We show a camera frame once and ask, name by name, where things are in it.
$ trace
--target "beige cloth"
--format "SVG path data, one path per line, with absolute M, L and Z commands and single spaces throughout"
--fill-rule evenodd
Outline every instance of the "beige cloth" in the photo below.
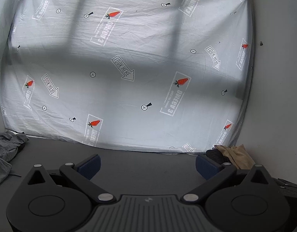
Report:
M 215 145 L 225 157 L 228 157 L 233 165 L 237 167 L 237 169 L 251 169 L 255 164 L 254 160 L 250 157 L 250 155 L 245 150 L 244 145 L 240 145 L 238 147 L 226 147 L 221 145 Z

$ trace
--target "black and white screw icon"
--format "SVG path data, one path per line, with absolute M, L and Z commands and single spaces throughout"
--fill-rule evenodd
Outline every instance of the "black and white screw icon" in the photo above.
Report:
M 84 15 L 84 18 L 89 18 L 89 15 L 91 15 L 91 14 L 93 14 L 94 12 L 91 12 L 91 13 L 89 13 L 89 14 L 85 14 Z
M 222 90 L 222 95 L 225 95 L 226 92 L 227 90 Z
M 144 110 L 144 111 L 146 111 L 147 108 L 148 108 L 149 106 L 151 106 L 151 105 L 152 105 L 151 103 L 146 104 L 146 105 L 144 104 L 144 105 L 141 106 L 141 109 Z
M 166 7 L 167 5 L 171 5 L 169 2 L 168 3 L 162 3 L 161 6 Z

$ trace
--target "orange carrot print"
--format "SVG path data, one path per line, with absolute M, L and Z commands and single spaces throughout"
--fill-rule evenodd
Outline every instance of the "orange carrot print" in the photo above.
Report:
M 182 79 L 179 79 L 179 80 L 175 80 L 175 84 L 177 87 L 179 87 L 180 85 L 183 85 L 187 82 L 188 78 L 182 78 Z
M 32 84 L 33 84 L 33 81 L 31 80 L 28 83 L 26 83 L 25 86 L 27 86 L 27 88 L 29 88 L 30 86 L 32 86 Z
M 99 124 L 100 120 L 95 120 L 95 121 L 92 121 L 92 122 L 89 122 L 89 126 L 93 127 L 93 126 L 96 126 L 97 124 Z
M 228 125 L 226 125 L 226 126 L 224 127 L 224 129 L 226 130 L 226 129 L 228 129 L 230 126 L 231 126 L 231 124 L 228 124 Z
M 112 13 L 107 14 L 105 17 L 106 17 L 107 19 L 110 19 L 110 17 L 115 17 L 115 16 L 118 15 L 119 13 L 120 13 L 120 11 L 112 12 Z

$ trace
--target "white arrow print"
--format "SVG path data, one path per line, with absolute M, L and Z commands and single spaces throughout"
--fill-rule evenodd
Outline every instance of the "white arrow print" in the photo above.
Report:
M 218 60 L 218 56 L 216 54 L 216 51 L 213 49 L 212 46 L 209 46 L 205 49 L 211 56 L 213 62 L 214 62 L 214 65 L 213 67 L 217 70 L 219 70 L 219 66 L 221 65 L 221 61 Z
M 111 59 L 116 68 L 124 75 L 122 78 L 127 80 L 134 80 L 134 70 L 131 71 L 129 67 L 124 63 L 119 55 Z
M 58 98 L 58 87 L 56 88 L 47 74 L 42 77 L 42 81 L 46 85 L 52 97 Z

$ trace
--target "silver rivet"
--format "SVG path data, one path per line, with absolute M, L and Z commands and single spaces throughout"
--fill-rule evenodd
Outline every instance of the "silver rivet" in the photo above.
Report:
M 109 193 L 103 193 L 103 194 L 98 195 L 98 199 L 100 201 L 110 201 L 113 198 L 114 198 L 114 196 Z
M 185 201 L 196 201 L 199 199 L 199 196 L 197 196 L 196 194 L 186 194 L 183 196 L 183 199 Z

